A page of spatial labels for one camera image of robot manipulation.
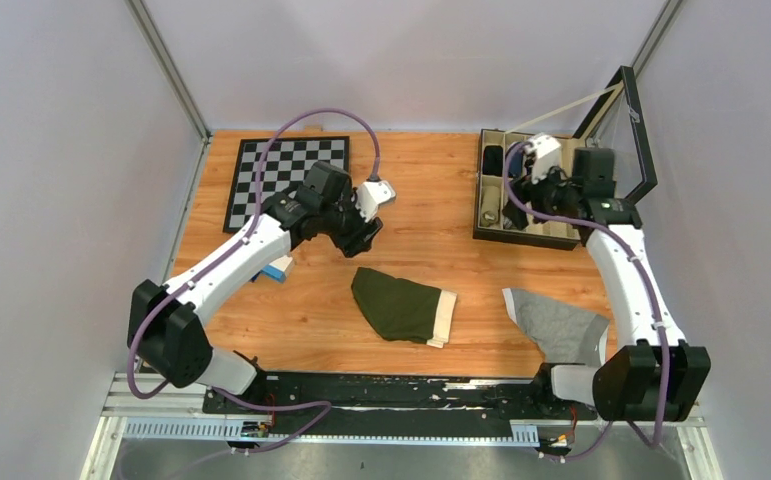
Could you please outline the green underwear white waistband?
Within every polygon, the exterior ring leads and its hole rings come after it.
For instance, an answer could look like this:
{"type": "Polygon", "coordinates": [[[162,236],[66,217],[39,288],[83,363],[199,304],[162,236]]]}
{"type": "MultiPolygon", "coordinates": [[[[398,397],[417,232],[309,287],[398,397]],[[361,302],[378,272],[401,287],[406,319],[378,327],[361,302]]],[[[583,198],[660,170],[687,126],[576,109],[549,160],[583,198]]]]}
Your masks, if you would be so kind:
{"type": "Polygon", "coordinates": [[[442,348],[450,341],[457,294],[360,267],[351,292],[371,328],[386,341],[442,348]]]}

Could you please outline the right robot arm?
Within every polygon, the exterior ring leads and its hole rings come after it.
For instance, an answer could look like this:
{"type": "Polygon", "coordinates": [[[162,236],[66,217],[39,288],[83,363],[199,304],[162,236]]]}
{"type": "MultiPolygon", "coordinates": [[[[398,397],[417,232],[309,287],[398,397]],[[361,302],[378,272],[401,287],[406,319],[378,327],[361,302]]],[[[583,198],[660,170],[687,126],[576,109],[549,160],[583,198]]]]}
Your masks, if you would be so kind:
{"type": "Polygon", "coordinates": [[[519,163],[522,174],[506,181],[503,192],[517,212],[579,230],[612,319],[520,288],[503,290],[509,318],[545,357],[533,406],[550,418],[581,404],[606,421],[682,422],[710,372],[708,351],[689,344],[652,278],[638,211],[615,196],[613,152],[578,149],[572,174],[564,173],[560,157],[552,144],[513,143],[504,160],[519,163]],[[610,324],[618,334],[611,355],[605,351],[610,324]]]}

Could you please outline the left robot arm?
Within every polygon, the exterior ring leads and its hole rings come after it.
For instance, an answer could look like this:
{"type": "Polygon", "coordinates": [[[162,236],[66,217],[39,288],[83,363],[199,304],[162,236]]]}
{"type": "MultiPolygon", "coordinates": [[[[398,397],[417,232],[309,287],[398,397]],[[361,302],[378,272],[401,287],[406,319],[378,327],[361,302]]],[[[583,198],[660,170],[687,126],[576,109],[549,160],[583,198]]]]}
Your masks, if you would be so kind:
{"type": "Polygon", "coordinates": [[[241,354],[213,346],[205,327],[233,294],[301,243],[323,234],[352,258],[367,252],[383,223],[378,211],[394,202],[384,181],[355,187],[347,172],[317,162],[291,193],[268,197],[259,214],[210,255],[165,282],[141,282],[132,293],[127,346],[165,383],[223,390],[244,413],[267,400],[260,369],[241,354]]]}

